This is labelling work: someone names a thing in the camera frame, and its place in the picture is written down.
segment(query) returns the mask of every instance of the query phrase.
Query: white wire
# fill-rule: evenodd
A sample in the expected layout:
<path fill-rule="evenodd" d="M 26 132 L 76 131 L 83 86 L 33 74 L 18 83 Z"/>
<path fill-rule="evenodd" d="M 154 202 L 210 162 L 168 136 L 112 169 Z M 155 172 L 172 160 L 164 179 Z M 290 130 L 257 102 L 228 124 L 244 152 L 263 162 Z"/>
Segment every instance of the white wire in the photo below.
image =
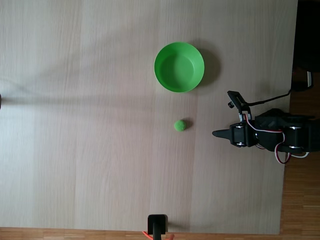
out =
<path fill-rule="evenodd" d="M 284 134 L 283 132 L 282 132 L 282 136 L 283 136 L 282 142 L 279 142 L 277 145 L 275 145 L 275 148 L 274 148 L 274 156 L 275 156 L 275 159 L 276 159 L 276 161 L 277 161 L 278 163 L 280 163 L 280 164 L 285 164 L 285 163 L 289 160 L 289 158 L 291 157 L 291 154 L 288 153 L 288 154 L 286 155 L 286 159 L 285 159 L 284 162 L 280 161 L 280 158 L 279 158 L 279 156 L 278 156 L 278 146 L 279 146 L 280 144 L 283 144 L 283 143 L 285 142 L 285 140 L 286 140 L 286 136 L 285 136 L 285 134 Z"/>
<path fill-rule="evenodd" d="M 297 155 L 292 155 L 292 154 L 291 154 L 292 157 L 295 157 L 295 158 L 298 158 L 298 159 L 303 159 L 303 158 L 305 158 L 305 157 L 308 156 L 308 155 L 309 155 L 309 152 L 308 152 L 308 151 L 305 152 L 305 155 L 302 155 L 302 156 L 297 156 Z"/>
<path fill-rule="evenodd" d="M 282 130 L 262 130 L 262 129 L 256 129 L 256 128 L 255 128 L 254 126 L 252 126 L 251 123 L 249 122 L 248 115 L 247 115 L 247 114 L 244 114 L 244 115 L 245 115 L 245 120 L 246 120 L 246 122 L 249 124 L 249 126 L 250 126 L 251 128 L 253 128 L 253 129 L 256 130 L 256 131 L 266 132 L 266 133 L 275 133 L 275 134 L 280 134 L 280 133 L 282 133 L 283 140 L 282 140 L 282 142 L 279 142 L 277 145 L 275 145 L 275 148 L 274 148 L 274 156 L 275 156 L 275 159 L 276 159 L 276 161 L 277 161 L 278 163 L 280 163 L 280 164 L 285 164 L 285 163 L 289 160 L 289 158 L 291 157 L 291 153 L 288 153 L 288 154 L 286 155 L 285 162 L 281 162 L 280 159 L 279 159 L 279 156 L 278 156 L 278 146 L 279 146 L 280 144 L 283 144 L 283 143 L 285 142 L 285 140 L 286 140 L 286 136 L 285 136 L 284 132 L 283 132 Z"/>
<path fill-rule="evenodd" d="M 251 128 L 253 128 L 254 130 L 256 131 L 259 131 L 259 132 L 266 132 L 266 133 L 276 133 L 276 134 L 279 134 L 279 133 L 282 133 L 281 130 L 262 130 L 262 129 L 256 129 L 254 126 L 251 125 L 251 123 L 249 122 L 249 119 L 248 119 L 248 115 L 245 114 L 245 120 L 246 122 L 249 124 L 249 126 Z"/>

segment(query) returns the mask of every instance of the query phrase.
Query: wood grain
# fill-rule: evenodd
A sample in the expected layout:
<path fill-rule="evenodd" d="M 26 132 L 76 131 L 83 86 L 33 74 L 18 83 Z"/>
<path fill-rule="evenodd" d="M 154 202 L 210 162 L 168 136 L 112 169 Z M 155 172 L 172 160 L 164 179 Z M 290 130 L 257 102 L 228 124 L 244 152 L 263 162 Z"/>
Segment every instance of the wood grain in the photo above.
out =
<path fill-rule="evenodd" d="M 306 92 L 293 92 L 290 112 L 320 118 L 320 74 L 314 74 L 315 86 Z M 298 71 L 293 79 L 305 79 Z M 292 158 L 285 166 L 280 235 L 175 233 L 175 240 L 318 240 L 320 239 L 320 154 L 304 160 Z M 145 240 L 141 232 L 45 228 L 0 227 L 1 240 Z"/>
<path fill-rule="evenodd" d="M 297 1 L 0 1 L 0 226 L 279 232 L 283 166 L 213 130 L 248 102 L 290 88 Z M 161 87 L 174 41 L 206 71 L 184 94 Z M 289 98 L 273 107 L 288 110 Z M 270 108 L 254 107 L 254 114 Z M 183 133 L 173 123 L 189 118 Z"/>

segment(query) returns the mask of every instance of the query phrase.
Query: black object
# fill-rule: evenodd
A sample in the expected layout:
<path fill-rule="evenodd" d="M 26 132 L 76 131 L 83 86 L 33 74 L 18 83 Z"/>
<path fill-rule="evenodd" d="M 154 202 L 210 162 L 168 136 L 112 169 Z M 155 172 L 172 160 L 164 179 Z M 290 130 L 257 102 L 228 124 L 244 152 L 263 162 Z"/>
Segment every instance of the black object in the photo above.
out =
<path fill-rule="evenodd" d="M 271 101 L 247 103 L 237 91 L 228 91 L 230 108 L 236 106 L 240 122 L 230 125 L 229 129 L 216 130 L 212 134 L 218 138 L 230 140 L 236 147 L 252 147 L 261 145 L 269 151 L 274 151 L 278 143 L 283 141 L 282 133 L 271 133 L 254 130 L 246 121 L 243 112 L 247 112 L 249 122 L 258 130 L 282 130 L 285 142 L 278 147 L 279 152 L 303 153 L 320 151 L 320 119 L 312 120 L 313 116 L 292 115 L 278 108 L 273 108 L 251 120 L 251 106 Z"/>
<path fill-rule="evenodd" d="M 168 230 L 168 217 L 164 214 L 151 214 L 148 216 L 148 234 L 153 240 L 161 240 L 161 234 Z"/>
<path fill-rule="evenodd" d="M 293 66 L 320 72 L 320 2 L 299 1 L 296 12 Z"/>

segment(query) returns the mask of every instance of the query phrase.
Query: black cable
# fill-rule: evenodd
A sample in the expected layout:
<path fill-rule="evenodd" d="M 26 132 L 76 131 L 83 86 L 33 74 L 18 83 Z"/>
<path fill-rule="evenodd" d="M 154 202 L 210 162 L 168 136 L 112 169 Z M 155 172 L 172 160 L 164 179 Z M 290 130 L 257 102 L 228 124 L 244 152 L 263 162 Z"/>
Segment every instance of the black cable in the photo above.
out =
<path fill-rule="evenodd" d="M 255 106 L 255 105 L 259 105 L 259 104 L 265 104 L 267 102 L 270 102 L 270 101 L 273 101 L 273 100 L 276 100 L 276 99 L 280 99 L 280 98 L 283 98 L 283 97 L 286 97 L 286 96 L 289 96 L 289 94 L 291 93 L 291 89 L 288 91 L 287 94 L 284 94 L 284 95 L 281 95 L 281 96 L 276 96 L 276 97 L 273 97 L 273 98 L 270 98 L 270 99 L 267 99 L 267 100 L 263 100 L 263 101 L 256 101 L 256 102 L 250 102 L 250 103 L 246 103 L 249 107 L 251 106 Z"/>

